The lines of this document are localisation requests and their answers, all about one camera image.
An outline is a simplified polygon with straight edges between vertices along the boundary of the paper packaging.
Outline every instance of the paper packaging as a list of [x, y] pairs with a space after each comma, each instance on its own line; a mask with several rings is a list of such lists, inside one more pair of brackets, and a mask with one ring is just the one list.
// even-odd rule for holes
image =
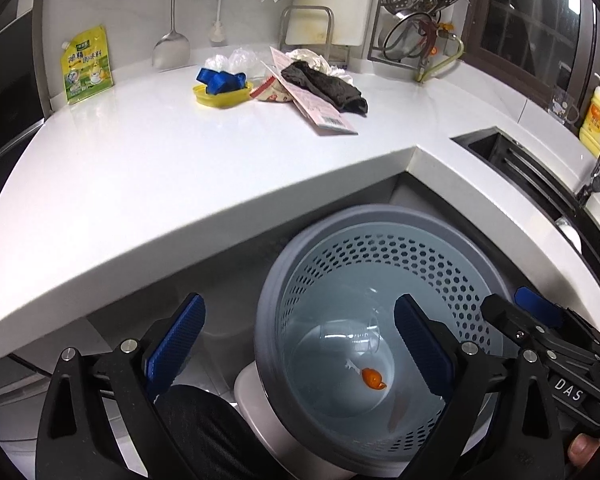
[[294, 103], [305, 117], [307, 117], [318, 128], [336, 130], [338, 132], [348, 134], [358, 133], [353, 126], [351, 126], [349, 121], [347, 121], [339, 113], [339, 111], [333, 107], [333, 105], [329, 104], [323, 99], [320, 99], [318, 96], [313, 95], [311, 92], [287, 82], [280, 75], [280, 72], [292, 64], [293, 60], [273, 47], [271, 47], [271, 55], [273, 56], [275, 68], [269, 66], [267, 68], [271, 70], [271, 73], [291, 94], [291, 96], [294, 98]]
[[250, 96], [257, 101], [267, 101], [270, 103], [288, 103], [293, 100], [291, 94], [286, 91], [286, 88], [273, 75], [268, 77], [264, 83], [251, 92]]

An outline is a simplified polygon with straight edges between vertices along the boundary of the metal spatula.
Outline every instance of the metal spatula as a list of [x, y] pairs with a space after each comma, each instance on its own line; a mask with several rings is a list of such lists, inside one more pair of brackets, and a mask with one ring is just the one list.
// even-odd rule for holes
[[189, 40], [176, 32], [176, 0], [171, 0], [171, 31], [155, 45], [151, 64], [158, 70], [171, 70], [189, 62]]

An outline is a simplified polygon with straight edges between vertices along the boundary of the yellow dish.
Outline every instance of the yellow dish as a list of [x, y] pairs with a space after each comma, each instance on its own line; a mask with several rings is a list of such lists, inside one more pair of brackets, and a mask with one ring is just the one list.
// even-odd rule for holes
[[209, 95], [206, 93], [206, 85], [196, 85], [193, 87], [193, 93], [196, 100], [205, 106], [213, 108], [231, 108], [249, 100], [249, 94], [253, 90], [253, 83], [247, 82], [247, 86], [242, 90], [226, 92], [224, 94]]

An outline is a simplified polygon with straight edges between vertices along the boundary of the gray basket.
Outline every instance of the gray basket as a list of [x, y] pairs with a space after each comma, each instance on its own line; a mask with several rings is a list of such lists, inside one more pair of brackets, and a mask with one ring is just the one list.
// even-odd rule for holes
[[[458, 340], [503, 354], [502, 335], [480, 312], [489, 294], [509, 299], [496, 269], [449, 225], [398, 206], [353, 207], [300, 233], [258, 304], [256, 364], [273, 410], [311, 452], [360, 474], [396, 476], [444, 408], [395, 329], [393, 306], [407, 292]], [[343, 355], [321, 346], [324, 327], [347, 323], [355, 328], [342, 344], [375, 341], [372, 352], [352, 354], [354, 368], [377, 369], [386, 389], [369, 389]]]

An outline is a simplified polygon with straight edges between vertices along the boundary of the small orange object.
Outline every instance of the small orange object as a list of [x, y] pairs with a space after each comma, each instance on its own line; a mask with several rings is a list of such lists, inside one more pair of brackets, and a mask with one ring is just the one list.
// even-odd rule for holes
[[382, 382], [382, 375], [378, 370], [363, 368], [360, 371], [360, 375], [362, 375], [362, 380], [365, 381], [365, 384], [372, 390], [384, 390], [386, 388], [386, 384]]

